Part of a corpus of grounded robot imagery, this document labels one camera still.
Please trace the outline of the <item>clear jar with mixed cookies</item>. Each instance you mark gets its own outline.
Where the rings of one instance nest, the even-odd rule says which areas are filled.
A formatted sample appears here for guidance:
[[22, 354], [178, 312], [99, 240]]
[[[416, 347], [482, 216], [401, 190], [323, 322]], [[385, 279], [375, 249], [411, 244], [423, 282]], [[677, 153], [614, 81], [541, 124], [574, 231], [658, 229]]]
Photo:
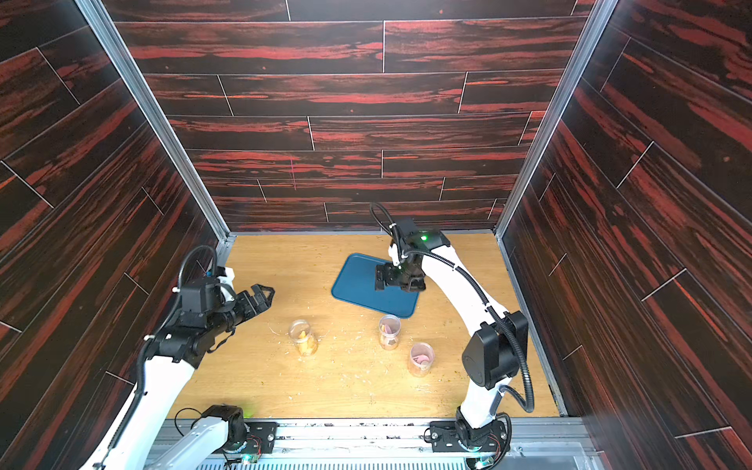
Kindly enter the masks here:
[[384, 315], [378, 323], [379, 343], [385, 351], [392, 351], [399, 344], [401, 319], [395, 315]]

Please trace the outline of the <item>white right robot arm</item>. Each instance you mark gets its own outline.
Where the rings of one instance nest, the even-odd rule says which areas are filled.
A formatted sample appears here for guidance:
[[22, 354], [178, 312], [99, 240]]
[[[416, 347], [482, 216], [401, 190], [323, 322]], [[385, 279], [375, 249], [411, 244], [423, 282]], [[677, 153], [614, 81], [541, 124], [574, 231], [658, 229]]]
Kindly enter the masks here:
[[469, 342], [461, 361], [470, 379], [457, 409], [456, 424], [478, 434], [495, 421], [501, 399], [517, 401], [526, 412], [535, 410], [535, 393], [527, 360], [528, 319], [498, 303], [460, 260], [441, 231], [404, 235], [392, 226], [391, 260], [376, 270], [376, 288], [396, 286], [422, 291], [430, 278], [459, 314]]

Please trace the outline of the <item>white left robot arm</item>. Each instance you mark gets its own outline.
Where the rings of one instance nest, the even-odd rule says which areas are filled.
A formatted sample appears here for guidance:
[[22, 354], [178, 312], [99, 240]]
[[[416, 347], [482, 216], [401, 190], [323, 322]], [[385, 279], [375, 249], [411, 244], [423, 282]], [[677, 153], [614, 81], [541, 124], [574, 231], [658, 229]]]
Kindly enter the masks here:
[[144, 469], [147, 457], [179, 394], [207, 354], [242, 323], [268, 311], [275, 290], [255, 284], [235, 292], [234, 272], [219, 266], [174, 288], [168, 319], [144, 339], [137, 356], [136, 383], [100, 445], [83, 469]]

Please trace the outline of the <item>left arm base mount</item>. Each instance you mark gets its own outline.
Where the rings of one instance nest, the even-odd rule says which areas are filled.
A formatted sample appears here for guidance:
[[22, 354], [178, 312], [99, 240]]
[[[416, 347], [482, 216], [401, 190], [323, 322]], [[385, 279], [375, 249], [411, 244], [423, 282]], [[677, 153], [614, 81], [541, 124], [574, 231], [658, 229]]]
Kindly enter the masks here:
[[230, 463], [256, 463], [273, 452], [279, 424], [247, 418], [236, 405], [212, 405], [191, 424], [191, 431], [209, 431], [210, 443], [219, 446], [211, 456]]

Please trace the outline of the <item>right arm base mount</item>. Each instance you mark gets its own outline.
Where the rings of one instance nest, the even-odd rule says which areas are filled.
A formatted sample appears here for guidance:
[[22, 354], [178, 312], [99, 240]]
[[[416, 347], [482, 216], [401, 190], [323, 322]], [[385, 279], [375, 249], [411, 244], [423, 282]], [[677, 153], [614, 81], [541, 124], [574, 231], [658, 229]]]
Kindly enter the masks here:
[[492, 421], [481, 428], [473, 428], [464, 418], [460, 409], [456, 420], [450, 425], [448, 420], [432, 421], [422, 435], [433, 452], [450, 452], [453, 448], [464, 452], [489, 450], [493, 454], [485, 457], [466, 458], [468, 469], [497, 469], [511, 449], [512, 419], [506, 413], [499, 413]]

